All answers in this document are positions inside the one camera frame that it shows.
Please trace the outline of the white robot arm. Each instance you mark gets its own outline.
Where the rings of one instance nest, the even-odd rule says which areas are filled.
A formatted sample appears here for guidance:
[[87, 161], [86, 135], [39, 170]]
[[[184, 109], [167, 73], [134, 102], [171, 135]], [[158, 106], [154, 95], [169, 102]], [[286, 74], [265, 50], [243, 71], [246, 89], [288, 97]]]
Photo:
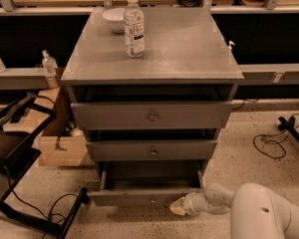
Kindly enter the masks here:
[[230, 213], [230, 239], [299, 239], [299, 207], [269, 188], [245, 183], [231, 191], [217, 183], [182, 196], [176, 215]]

